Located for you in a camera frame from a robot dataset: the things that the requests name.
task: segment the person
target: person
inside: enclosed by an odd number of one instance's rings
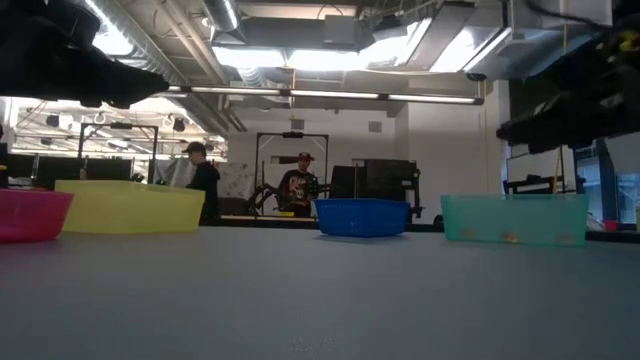
[[[313,158],[309,153],[298,154],[298,168],[287,171],[278,186],[282,198],[280,208],[293,212],[295,217],[311,216],[313,196],[309,193],[309,186],[315,180],[315,176],[309,173],[311,160]]]
[[[196,166],[196,173],[187,188],[205,192],[204,204],[200,213],[200,225],[210,224],[218,218],[220,173],[207,161],[207,149],[204,144],[192,142],[183,153],[188,154],[189,161]]]

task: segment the table surface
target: table surface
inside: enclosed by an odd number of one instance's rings
[[[640,358],[640,247],[312,230],[0,247],[0,359]]]

